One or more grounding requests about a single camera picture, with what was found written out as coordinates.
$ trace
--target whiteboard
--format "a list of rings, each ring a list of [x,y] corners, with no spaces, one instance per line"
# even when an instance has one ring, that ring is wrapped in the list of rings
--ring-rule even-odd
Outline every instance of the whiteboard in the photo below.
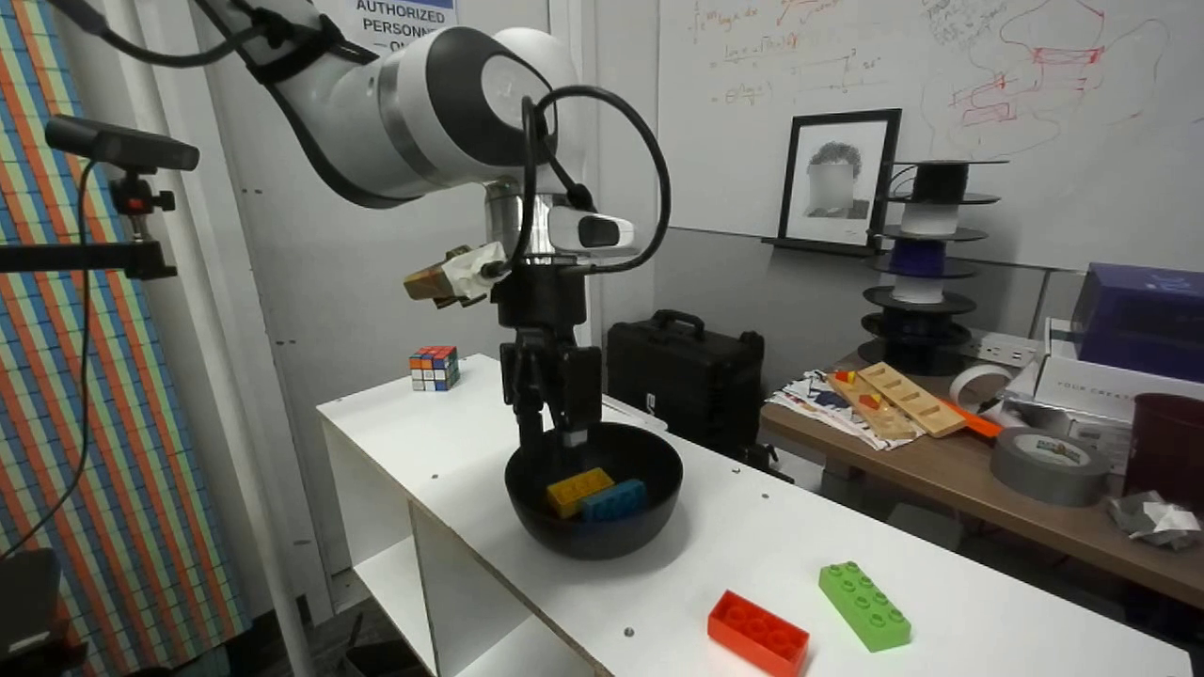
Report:
[[[971,255],[1204,267],[1202,0],[661,0],[675,220],[770,235],[792,116],[880,96],[905,156],[1009,156]]]

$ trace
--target black box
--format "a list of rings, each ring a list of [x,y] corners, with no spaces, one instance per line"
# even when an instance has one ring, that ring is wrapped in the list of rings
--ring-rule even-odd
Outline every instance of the black box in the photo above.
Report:
[[[711,334],[703,319],[665,308],[644,322],[610,327],[607,389],[703,447],[759,456],[759,359],[764,339],[757,331],[725,339]]]

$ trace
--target picture frame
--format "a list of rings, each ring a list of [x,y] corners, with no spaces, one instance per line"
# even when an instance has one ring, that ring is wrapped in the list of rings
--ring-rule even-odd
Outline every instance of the picture frame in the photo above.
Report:
[[[905,107],[792,121],[775,245],[877,255]]]

